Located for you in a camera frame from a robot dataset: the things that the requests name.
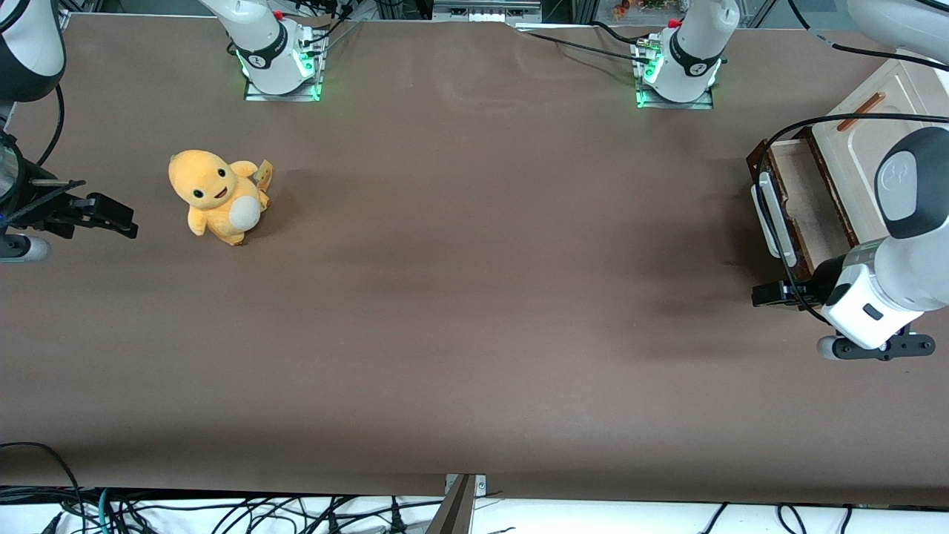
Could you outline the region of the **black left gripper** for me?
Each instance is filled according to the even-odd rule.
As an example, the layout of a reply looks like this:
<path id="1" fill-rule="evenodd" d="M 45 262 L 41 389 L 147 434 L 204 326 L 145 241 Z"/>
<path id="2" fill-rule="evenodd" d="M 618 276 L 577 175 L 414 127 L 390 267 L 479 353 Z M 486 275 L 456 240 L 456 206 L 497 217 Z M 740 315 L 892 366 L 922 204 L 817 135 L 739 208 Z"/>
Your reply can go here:
<path id="1" fill-rule="evenodd" d="M 824 305 L 826 294 L 837 285 L 844 270 L 845 256 L 828 258 L 821 263 L 811 274 L 809 280 L 797 280 L 787 283 L 786 280 L 773 281 L 752 288 L 753 307 L 787 306 L 789 294 L 797 290 L 796 306 L 798 309 L 806 307 L 819 308 Z"/>

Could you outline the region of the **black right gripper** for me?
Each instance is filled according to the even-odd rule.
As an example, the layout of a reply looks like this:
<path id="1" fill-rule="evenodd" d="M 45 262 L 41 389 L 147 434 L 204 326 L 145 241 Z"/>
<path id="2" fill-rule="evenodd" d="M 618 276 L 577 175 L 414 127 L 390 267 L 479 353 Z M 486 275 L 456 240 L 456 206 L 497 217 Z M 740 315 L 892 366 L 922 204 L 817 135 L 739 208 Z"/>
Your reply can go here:
<path id="1" fill-rule="evenodd" d="M 135 240 L 139 227 L 133 222 L 132 208 L 102 194 L 88 194 L 84 199 L 69 194 L 85 183 L 60 180 L 33 162 L 22 162 L 2 196 L 2 231 L 33 228 L 70 240 L 77 225 L 110 230 Z M 72 200 L 76 221 L 69 217 Z"/>

